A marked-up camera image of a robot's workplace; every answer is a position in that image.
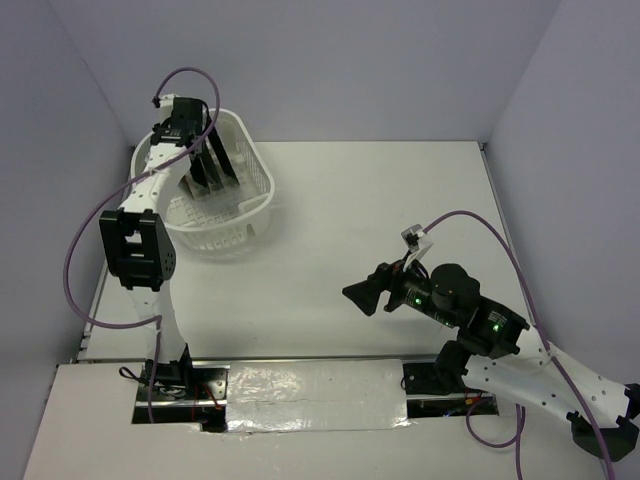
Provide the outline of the beige plate with dark rim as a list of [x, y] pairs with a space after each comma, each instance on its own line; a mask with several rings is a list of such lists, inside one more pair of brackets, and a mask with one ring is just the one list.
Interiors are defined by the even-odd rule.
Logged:
[[190, 160], [191, 165], [184, 176], [184, 185], [189, 195], [194, 199], [198, 199], [209, 193], [208, 180], [201, 158], [194, 155]]

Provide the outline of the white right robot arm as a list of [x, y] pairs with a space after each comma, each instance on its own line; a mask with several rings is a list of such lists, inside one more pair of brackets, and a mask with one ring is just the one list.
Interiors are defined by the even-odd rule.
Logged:
[[452, 328], [437, 355], [434, 371], [444, 390], [485, 390], [526, 408], [539, 408], [569, 425], [584, 451], [617, 462], [639, 439], [639, 386], [596, 373], [554, 345], [505, 305], [484, 297], [479, 282], [457, 264], [442, 264], [426, 274], [403, 261], [381, 263], [343, 295], [365, 315], [401, 306]]

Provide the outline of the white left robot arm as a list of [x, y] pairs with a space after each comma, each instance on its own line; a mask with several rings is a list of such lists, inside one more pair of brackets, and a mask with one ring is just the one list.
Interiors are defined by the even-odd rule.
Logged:
[[195, 389], [196, 374], [171, 301], [177, 256], [163, 217], [191, 168], [193, 155], [186, 150], [211, 120], [202, 100], [167, 95], [158, 104], [163, 119], [149, 137], [144, 177], [117, 209], [103, 211], [99, 227], [109, 272], [149, 322], [144, 379], [180, 399]]

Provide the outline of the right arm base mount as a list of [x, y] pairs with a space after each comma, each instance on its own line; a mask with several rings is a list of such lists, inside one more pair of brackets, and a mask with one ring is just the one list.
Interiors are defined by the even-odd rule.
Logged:
[[432, 362], [403, 364], [400, 386], [406, 395], [407, 416], [411, 420], [425, 418], [497, 415], [493, 394], [464, 386], [447, 386], [437, 378]]

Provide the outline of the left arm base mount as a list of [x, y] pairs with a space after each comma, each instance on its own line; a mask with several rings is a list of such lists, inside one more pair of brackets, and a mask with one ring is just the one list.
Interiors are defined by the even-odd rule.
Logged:
[[227, 430], [226, 405], [229, 368], [200, 365], [193, 370], [190, 387], [156, 382], [148, 395], [145, 374], [121, 366], [121, 377], [137, 384], [131, 423], [194, 424], [202, 431], [222, 433]]

